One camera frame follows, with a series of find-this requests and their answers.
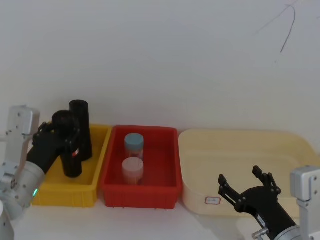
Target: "label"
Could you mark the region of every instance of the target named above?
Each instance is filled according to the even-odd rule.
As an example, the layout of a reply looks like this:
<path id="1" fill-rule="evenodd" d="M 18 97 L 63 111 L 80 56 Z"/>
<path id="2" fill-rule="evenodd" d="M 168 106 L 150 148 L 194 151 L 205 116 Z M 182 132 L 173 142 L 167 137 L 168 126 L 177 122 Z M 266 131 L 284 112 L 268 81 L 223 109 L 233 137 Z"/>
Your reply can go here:
<path id="1" fill-rule="evenodd" d="M 205 198 L 205 204 L 208 205 L 219 205 L 221 203 L 221 198 L 217 196 L 207 196 Z"/>
<path id="2" fill-rule="evenodd" d="M 263 227 L 266 226 L 265 221 L 260 217 L 260 215 L 258 215 L 257 219 L 258 219 L 259 223 L 261 223 L 261 225 L 262 225 Z"/>
<path id="3" fill-rule="evenodd" d="M 77 156 L 79 154 L 79 148 L 77 150 L 75 150 L 75 152 L 72 153 L 72 157 L 74 158 L 75 156 Z"/>

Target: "yellow plastic tray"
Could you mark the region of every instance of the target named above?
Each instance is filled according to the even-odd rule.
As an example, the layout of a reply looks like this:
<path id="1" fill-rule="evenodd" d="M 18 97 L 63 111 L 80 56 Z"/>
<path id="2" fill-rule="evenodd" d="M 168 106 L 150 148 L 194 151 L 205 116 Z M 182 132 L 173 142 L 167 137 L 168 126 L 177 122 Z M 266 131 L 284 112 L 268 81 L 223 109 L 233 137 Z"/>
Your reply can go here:
<path id="1" fill-rule="evenodd" d="M 187 130 L 179 136 L 183 179 L 182 199 L 197 214 L 245 216 L 218 194 L 219 174 L 238 193 L 262 186 L 252 174 L 254 165 L 272 173 L 282 190 L 279 203 L 292 217 L 299 217 L 297 200 L 290 193 L 291 170 L 319 165 L 310 145 L 301 137 L 275 131 Z"/>
<path id="2" fill-rule="evenodd" d="M 100 171 L 112 127 L 91 125 L 92 158 L 82 163 L 82 174 L 77 178 L 66 177 L 61 159 L 58 158 L 45 176 L 33 205 L 93 207 L 97 201 Z"/>

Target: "white wall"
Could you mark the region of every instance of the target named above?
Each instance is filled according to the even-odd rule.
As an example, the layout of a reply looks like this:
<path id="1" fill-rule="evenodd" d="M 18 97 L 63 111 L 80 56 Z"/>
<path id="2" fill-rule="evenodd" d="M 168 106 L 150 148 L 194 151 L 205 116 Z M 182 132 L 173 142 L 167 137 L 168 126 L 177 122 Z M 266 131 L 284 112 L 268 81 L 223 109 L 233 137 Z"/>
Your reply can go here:
<path id="1" fill-rule="evenodd" d="M 0 129 L 73 99 L 91 122 L 284 130 L 320 150 L 320 2 L 3 0 Z"/>

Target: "black cylinder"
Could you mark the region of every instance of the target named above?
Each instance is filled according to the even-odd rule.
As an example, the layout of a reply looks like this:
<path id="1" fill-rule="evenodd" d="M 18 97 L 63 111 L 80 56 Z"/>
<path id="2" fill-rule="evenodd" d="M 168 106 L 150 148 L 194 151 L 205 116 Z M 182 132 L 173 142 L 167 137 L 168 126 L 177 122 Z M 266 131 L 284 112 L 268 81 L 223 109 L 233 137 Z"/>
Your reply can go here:
<path id="1" fill-rule="evenodd" d="M 82 174 L 82 164 L 79 159 L 78 149 L 72 153 L 66 152 L 60 155 L 64 175 L 69 178 L 76 178 Z"/>
<path id="2" fill-rule="evenodd" d="M 83 100 L 73 100 L 69 103 L 69 108 L 78 119 L 80 128 L 79 159 L 81 161 L 86 161 L 92 157 L 89 105 Z"/>
<path id="3" fill-rule="evenodd" d="M 69 178 L 76 178 L 82 173 L 80 156 L 80 138 L 76 136 L 79 130 L 78 118 L 69 110 L 57 111 L 52 116 L 54 133 L 61 140 L 62 148 L 60 157 L 64 175 Z"/>

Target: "red plastic tray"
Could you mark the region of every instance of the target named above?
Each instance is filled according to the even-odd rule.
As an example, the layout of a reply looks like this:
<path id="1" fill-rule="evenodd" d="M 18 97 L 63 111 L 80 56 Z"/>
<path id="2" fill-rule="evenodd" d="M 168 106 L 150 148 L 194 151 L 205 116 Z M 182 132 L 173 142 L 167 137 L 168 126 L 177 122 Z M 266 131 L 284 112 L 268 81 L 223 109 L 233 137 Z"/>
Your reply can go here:
<path id="1" fill-rule="evenodd" d="M 144 137 L 141 185 L 127 185 L 122 176 L 125 136 Z M 105 156 L 100 186 L 107 207 L 173 209 L 182 191 L 178 133 L 156 126 L 115 126 Z"/>

